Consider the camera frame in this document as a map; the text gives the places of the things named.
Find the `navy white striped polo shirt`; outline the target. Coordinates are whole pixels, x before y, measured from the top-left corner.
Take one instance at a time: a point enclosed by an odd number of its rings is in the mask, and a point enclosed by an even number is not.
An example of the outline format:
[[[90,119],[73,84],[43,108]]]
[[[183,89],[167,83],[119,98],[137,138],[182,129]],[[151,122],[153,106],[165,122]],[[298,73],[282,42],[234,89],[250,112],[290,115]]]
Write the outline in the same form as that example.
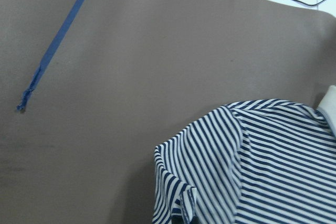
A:
[[[335,223],[335,86],[220,106],[154,151],[153,223]]]

